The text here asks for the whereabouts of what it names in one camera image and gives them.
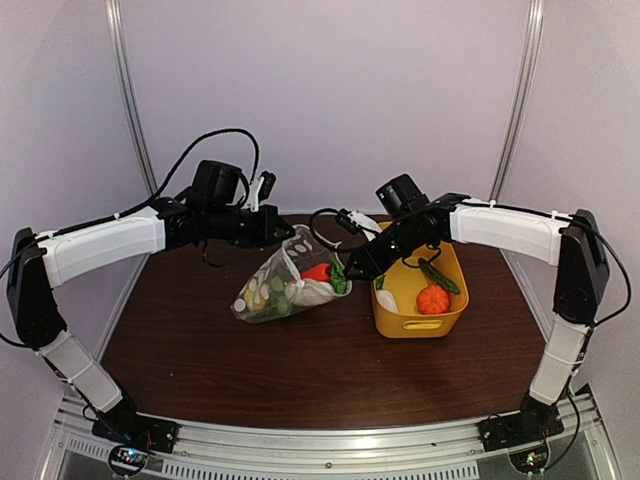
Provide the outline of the dark green toy cucumber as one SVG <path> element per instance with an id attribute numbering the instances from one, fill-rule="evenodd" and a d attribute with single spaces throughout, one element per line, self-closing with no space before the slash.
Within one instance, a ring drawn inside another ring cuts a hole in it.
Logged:
<path id="1" fill-rule="evenodd" d="M 427 261 L 424 258 L 419 258 L 418 266 L 427 279 L 431 280 L 434 284 L 441 287 L 446 292 L 454 295 L 459 295 L 461 293 L 458 285 L 453 280 L 446 277 L 435 266 L 433 266 L 431 262 Z"/>

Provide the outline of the yellow plastic basket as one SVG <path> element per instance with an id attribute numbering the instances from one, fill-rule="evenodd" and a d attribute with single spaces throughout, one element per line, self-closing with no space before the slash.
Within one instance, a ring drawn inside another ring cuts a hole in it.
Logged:
<path id="1" fill-rule="evenodd" d="M 427 279 L 418 266 L 424 258 L 453 280 L 461 290 L 459 295 L 449 293 L 450 309 L 439 315 L 421 315 L 416 309 L 420 291 L 434 283 Z M 398 313 L 383 308 L 377 301 L 376 291 L 385 289 L 393 293 Z M 448 243 L 436 247 L 421 247 L 405 261 L 398 260 L 381 277 L 371 283 L 373 316 L 378 332 L 393 339 L 440 338 L 446 336 L 469 304 L 469 292 L 461 265 Z"/>

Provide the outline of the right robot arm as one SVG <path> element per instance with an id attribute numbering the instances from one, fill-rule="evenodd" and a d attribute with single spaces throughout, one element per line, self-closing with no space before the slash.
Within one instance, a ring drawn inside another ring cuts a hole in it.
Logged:
<path id="1" fill-rule="evenodd" d="M 392 222 L 350 250 L 345 267 L 350 280 L 373 281 L 418 248 L 443 242 L 507 250 L 555 267 L 551 334 L 512 423 L 519 440 L 535 440 L 550 426 L 551 409 L 586 351 L 609 280 L 594 215 L 537 213 L 453 193 L 429 200 L 408 174 L 388 181 L 376 195 Z"/>

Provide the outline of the dotted clear zip bag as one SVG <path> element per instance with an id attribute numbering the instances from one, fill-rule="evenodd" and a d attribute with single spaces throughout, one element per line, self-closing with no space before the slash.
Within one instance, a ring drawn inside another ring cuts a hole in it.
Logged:
<path id="1" fill-rule="evenodd" d="M 293 303 L 292 312 L 288 316 L 279 317 L 277 314 L 271 313 L 267 305 L 260 312 L 250 312 L 243 299 L 245 288 L 251 280 L 264 282 L 269 288 L 269 281 L 273 277 L 280 277 L 287 284 L 287 291 L 291 292 L 291 300 L 293 302 L 299 282 L 302 280 L 300 274 L 320 263 L 328 262 L 331 254 L 335 254 L 338 257 L 338 254 L 332 250 L 334 245 L 332 243 L 322 244 L 317 241 L 308 226 L 298 224 L 294 228 L 296 230 L 295 236 L 281 244 L 275 253 L 251 276 L 237 295 L 231 305 L 231 311 L 235 318 L 249 324 L 259 324 L 286 318 L 314 308 L 299 307 Z M 334 300 L 348 296 L 351 290 L 352 282 L 349 281 L 347 293 L 344 295 L 337 294 L 337 298 Z"/>

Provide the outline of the orange toy carrot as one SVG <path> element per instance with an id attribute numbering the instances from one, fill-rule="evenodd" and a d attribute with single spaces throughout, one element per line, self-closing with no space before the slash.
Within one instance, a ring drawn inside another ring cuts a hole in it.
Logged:
<path id="1" fill-rule="evenodd" d="M 302 272 L 300 278 L 328 284 L 338 295 L 346 294 L 349 287 L 344 267 L 335 254 L 329 256 L 328 262 L 320 263 Z"/>

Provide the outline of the white toy radish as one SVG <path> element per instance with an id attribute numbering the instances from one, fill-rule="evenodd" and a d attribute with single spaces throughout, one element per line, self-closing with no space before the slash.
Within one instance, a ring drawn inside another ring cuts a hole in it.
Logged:
<path id="1" fill-rule="evenodd" d="M 299 282 L 293 303 L 299 307 L 315 307 L 336 298 L 337 294 L 330 283 L 304 279 Z"/>

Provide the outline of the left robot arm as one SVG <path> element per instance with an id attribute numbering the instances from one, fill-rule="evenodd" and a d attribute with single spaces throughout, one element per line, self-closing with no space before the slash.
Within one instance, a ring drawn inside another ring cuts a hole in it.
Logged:
<path id="1" fill-rule="evenodd" d="M 88 272 L 143 255 L 208 241 L 252 249 L 277 245 L 295 230 L 267 204 L 276 177 L 249 181 L 219 161 L 199 163 L 192 184 L 176 197 L 158 197 L 131 213 L 41 234 L 29 228 L 14 237 L 5 267 L 7 300 L 18 336 L 50 363 L 95 410 L 123 444 L 137 442 L 144 424 L 125 406 L 117 382 L 72 335 L 53 296 L 55 288 Z"/>

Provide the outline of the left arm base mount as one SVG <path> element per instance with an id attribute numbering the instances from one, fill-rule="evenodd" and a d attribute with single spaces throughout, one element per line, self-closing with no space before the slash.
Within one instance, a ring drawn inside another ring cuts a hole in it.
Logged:
<path id="1" fill-rule="evenodd" d="M 136 415 L 132 426 L 116 426 L 106 420 L 96 419 L 91 433 L 138 450 L 171 454 L 178 430 L 178 424 L 174 421 Z"/>

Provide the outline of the light green toy gourd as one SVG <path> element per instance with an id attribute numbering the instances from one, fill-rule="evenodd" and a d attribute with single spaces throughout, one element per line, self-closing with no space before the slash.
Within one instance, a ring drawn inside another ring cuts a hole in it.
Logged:
<path id="1" fill-rule="evenodd" d="M 287 284 L 280 277 L 273 277 L 269 281 L 267 307 L 279 317 L 288 316 L 293 310 L 291 292 L 287 291 Z"/>

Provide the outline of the yellow toy squash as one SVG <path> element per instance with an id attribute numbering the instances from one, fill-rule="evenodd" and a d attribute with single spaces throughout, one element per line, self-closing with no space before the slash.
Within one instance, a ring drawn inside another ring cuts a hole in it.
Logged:
<path id="1" fill-rule="evenodd" d="M 250 312 L 260 312 L 266 308 L 269 300 L 269 288 L 264 282 L 251 280 L 245 288 L 243 299 Z"/>

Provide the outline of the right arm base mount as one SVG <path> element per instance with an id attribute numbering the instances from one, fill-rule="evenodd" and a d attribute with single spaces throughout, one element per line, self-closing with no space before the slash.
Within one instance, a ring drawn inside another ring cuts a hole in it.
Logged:
<path id="1" fill-rule="evenodd" d="M 565 428 L 554 411 L 541 423 L 536 417 L 522 412 L 491 414 L 476 424 L 485 452 L 509 449 L 563 433 Z"/>

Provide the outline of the orange toy pumpkin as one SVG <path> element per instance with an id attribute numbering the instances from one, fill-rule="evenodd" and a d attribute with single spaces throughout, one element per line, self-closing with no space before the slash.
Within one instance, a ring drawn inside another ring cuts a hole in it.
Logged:
<path id="1" fill-rule="evenodd" d="M 421 315 L 439 315 L 450 309 L 449 293 L 439 285 L 429 285 L 416 298 L 416 309 Z"/>

